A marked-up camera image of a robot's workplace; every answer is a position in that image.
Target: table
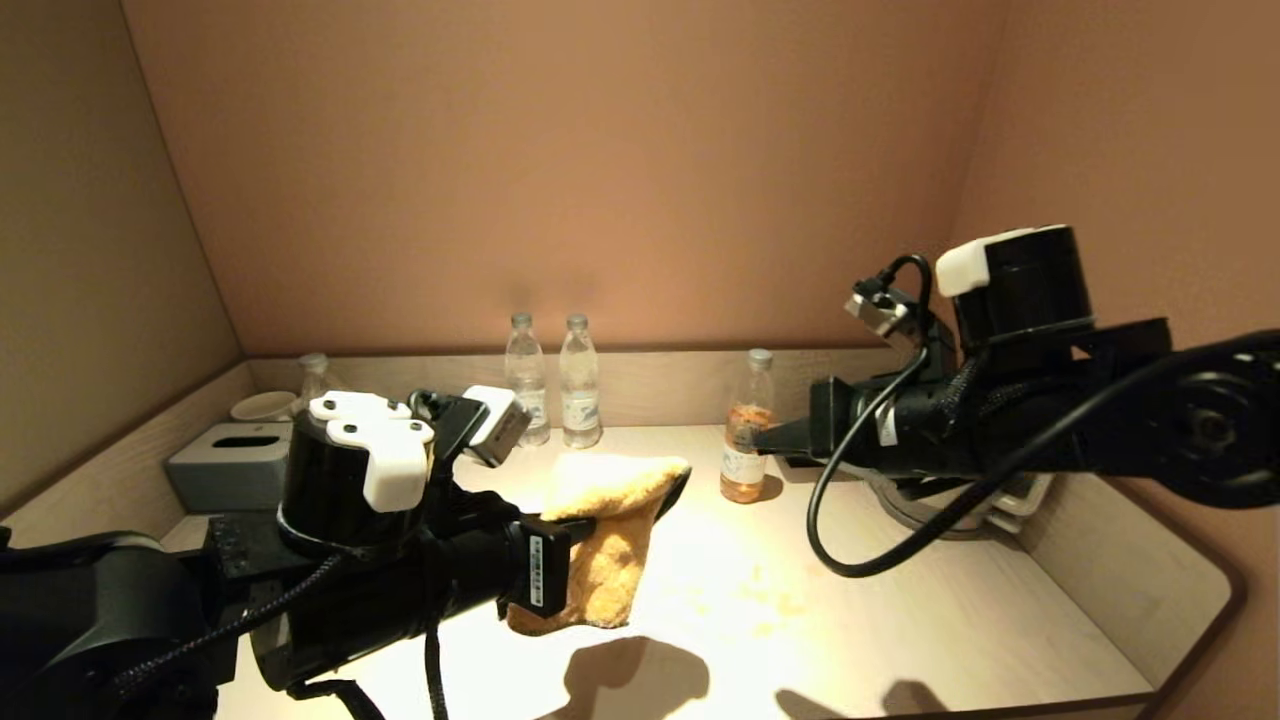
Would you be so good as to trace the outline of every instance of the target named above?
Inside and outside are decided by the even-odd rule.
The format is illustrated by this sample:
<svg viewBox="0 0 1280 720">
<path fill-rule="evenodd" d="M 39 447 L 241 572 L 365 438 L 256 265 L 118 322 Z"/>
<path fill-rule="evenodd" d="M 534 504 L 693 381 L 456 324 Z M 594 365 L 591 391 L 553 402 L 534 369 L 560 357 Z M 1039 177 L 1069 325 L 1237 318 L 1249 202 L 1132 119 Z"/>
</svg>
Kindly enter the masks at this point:
<svg viewBox="0 0 1280 720">
<path fill-rule="evenodd" d="M 765 497 L 719 496 L 721 428 L 608 428 L 588 452 L 681 455 L 694 466 L 680 503 L 654 529 L 631 624 L 526 638 L 477 607 L 440 626 L 444 688 L 456 720 L 882 717 L 1151 693 L 1151 684 L 1053 580 L 1007 539 L 934 543 L 869 579 L 828 573 L 804 518 L 815 469 L 769 460 Z M 540 505 L 559 430 L 498 469 L 466 459 L 457 479 Z M 820 530 L 841 560 L 906 536 L 864 482 L 842 477 Z M 165 541 L 198 544 L 188 518 Z M 388 720 L 429 717 L 422 641 L 342 669 Z M 247 638 L 219 717 L 348 717 L 332 698 L 294 702 L 257 675 Z"/>
</svg>

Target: bottle with orange liquid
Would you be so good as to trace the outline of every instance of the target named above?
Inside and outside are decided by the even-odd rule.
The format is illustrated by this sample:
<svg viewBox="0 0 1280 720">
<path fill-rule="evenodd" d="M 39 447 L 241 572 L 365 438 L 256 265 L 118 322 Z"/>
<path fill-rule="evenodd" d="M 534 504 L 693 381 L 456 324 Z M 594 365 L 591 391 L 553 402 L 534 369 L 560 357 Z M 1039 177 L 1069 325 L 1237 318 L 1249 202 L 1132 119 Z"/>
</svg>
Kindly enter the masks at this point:
<svg viewBox="0 0 1280 720">
<path fill-rule="evenodd" d="M 755 436 L 773 424 L 772 366 L 772 352 L 751 350 L 748 372 L 733 387 L 721 461 L 721 495 L 733 502 L 754 502 L 764 489 L 764 456 L 755 450 Z"/>
</svg>

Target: orange cloth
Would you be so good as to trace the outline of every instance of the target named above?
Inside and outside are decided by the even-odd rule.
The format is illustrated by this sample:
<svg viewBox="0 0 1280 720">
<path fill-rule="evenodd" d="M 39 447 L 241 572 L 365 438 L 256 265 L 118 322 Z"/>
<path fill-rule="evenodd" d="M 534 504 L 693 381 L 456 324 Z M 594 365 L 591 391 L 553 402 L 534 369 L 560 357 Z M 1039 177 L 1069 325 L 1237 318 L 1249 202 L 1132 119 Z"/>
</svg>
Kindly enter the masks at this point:
<svg viewBox="0 0 1280 720">
<path fill-rule="evenodd" d="M 644 574 L 658 506 L 676 479 L 687 471 L 689 461 L 684 457 L 562 456 L 541 516 L 544 520 L 595 518 L 595 533 L 570 551 L 564 610 L 541 619 L 512 605 L 507 625 L 525 635 L 581 624 L 626 625 Z"/>
</svg>

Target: sticker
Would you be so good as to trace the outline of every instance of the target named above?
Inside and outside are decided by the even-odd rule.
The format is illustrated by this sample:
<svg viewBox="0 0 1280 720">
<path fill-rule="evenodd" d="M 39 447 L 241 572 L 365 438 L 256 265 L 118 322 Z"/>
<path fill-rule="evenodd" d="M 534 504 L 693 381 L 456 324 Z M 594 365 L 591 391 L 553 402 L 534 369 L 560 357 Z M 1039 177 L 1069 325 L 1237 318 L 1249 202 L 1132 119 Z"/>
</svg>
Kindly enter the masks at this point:
<svg viewBox="0 0 1280 720">
<path fill-rule="evenodd" d="M 529 427 L 536 428 L 547 421 L 545 389 L 522 389 L 516 393 L 516 400 L 525 409 L 525 413 L 529 413 Z"/>
<path fill-rule="evenodd" d="M 744 486 L 763 483 L 764 456 L 754 452 L 740 452 L 726 445 L 724 457 L 721 460 L 721 474 Z"/>
<path fill-rule="evenodd" d="M 543 606 L 543 538 L 529 538 L 529 602 Z"/>
<path fill-rule="evenodd" d="M 881 447 L 897 445 L 897 420 L 892 398 L 876 409 L 876 430 Z"/>
<path fill-rule="evenodd" d="M 564 393 L 564 429 L 591 430 L 600 424 L 600 392 L 580 389 Z"/>
</svg>

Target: orange liquid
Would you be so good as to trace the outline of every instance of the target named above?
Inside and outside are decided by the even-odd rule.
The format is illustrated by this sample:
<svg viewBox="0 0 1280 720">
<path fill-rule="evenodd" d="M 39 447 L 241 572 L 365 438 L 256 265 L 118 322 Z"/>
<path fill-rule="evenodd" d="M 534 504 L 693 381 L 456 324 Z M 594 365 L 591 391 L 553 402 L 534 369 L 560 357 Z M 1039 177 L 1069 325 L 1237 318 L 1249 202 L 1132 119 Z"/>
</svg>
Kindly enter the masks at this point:
<svg viewBox="0 0 1280 720">
<path fill-rule="evenodd" d="M 773 424 L 773 413 L 755 405 L 735 405 L 724 423 L 724 445 L 739 452 L 754 452 L 749 438 Z M 764 483 L 740 483 L 721 471 L 721 495 L 733 502 L 755 502 Z"/>
<path fill-rule="evenodd" d="M 721 495 L 733 502 L 755 502 L 764 491 L 764 483 L 736 483 L 721 474 Z"/>
</svg>

